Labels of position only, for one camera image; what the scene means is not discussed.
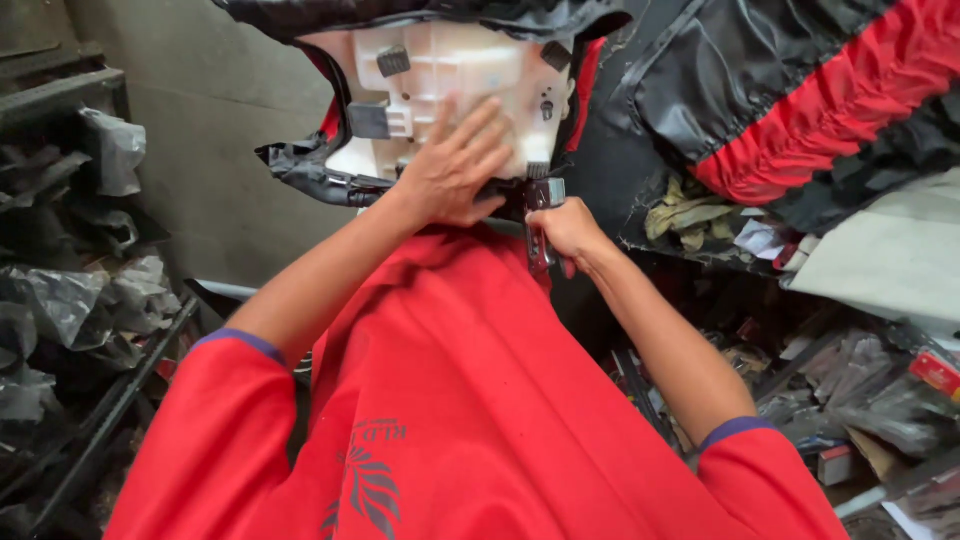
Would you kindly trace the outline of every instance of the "person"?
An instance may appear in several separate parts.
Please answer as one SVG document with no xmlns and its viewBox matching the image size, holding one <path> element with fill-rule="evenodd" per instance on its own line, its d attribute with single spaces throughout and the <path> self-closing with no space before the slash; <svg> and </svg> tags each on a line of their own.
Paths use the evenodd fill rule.
<svg viewBox="0 0 960 540">
<path fill-rule="evenodd" d="M 454 109 L 389 192 L 187 356 L 107 540 L 846 537 L 740 377 L 584 203 L 530 214 L 599 287 L 698 471 L 668 448 L 565 331 L 522 245 L 478 225 L 504 204 L 476 199 L 512 153 L 499 102 L 456 129 Z M 311 348 L 291 470 L 290 372 Z"/>
</svg>

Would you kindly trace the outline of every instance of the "red fabric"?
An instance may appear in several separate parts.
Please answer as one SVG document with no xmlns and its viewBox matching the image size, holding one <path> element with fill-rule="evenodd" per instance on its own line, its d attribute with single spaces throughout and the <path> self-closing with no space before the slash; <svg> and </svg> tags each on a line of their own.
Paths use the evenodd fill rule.
<svg viewBox="0 0 960 540">
<path fill-rule="evenodd" d="M 584 126 L 587 125 L 587 116 L 590 110 L 590 96 L 593 95 L 593 84 L 597 79 L 597 67 L 600 65 L 600 51 L 603 50 L 605 37 L 600 37 L 587 45 L 584 52 L 584 58 L 580 63 L 580 74 L 577 75 L 577 124 L 573 127 L 573 133 L 566 141 L 567 152 L 576 152 L 580 146 L 580 137 L 584 134 Z"/>
<path fill-rule="evenodd" d="M 328 71 L 326 63 L 320 58 L 320 54 L 314 50 L 303 48 L 303 54 L 306 55 L 313 65 L 320 70 L 321 74 L 328 80 L 332 80 L 332 74 Z M 326 110 L 323 123 L 320 124 L 320 133 L 326 134 L 326 140 L 331 141 L 333 137 L 340 132 L 340 107 L 337 105 L 337 97 L 333 97 L 330 107 Z"/>
<path fill-rule="evenodd" d="M 728 199 L 768 203 L 859 152 L 958 74 L 960 2 L 900 0 L 693 172 Z"/>
<path fill-rule="evenodd" d="M 769 429 L 697 477 L 557 320 L 522 244 L 408 241 L 314 351 L 291 472 L 290 376 L 237 337 L 183 362 L 107 540 L 846 538 Z"/>
</svg>

